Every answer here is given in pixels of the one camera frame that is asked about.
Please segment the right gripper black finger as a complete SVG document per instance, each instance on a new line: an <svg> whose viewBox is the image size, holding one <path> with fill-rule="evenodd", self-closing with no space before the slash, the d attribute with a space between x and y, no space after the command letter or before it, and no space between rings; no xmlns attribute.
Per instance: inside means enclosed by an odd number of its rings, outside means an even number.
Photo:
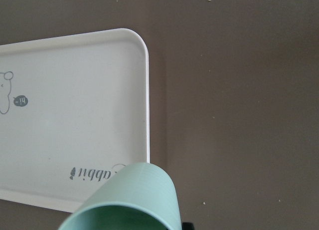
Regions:
<svg viewBox="0 0 319 230"><path fill-rule="evenodd" d="M193 223L191 222L183 222L182 230L193 230Z"/></svg>

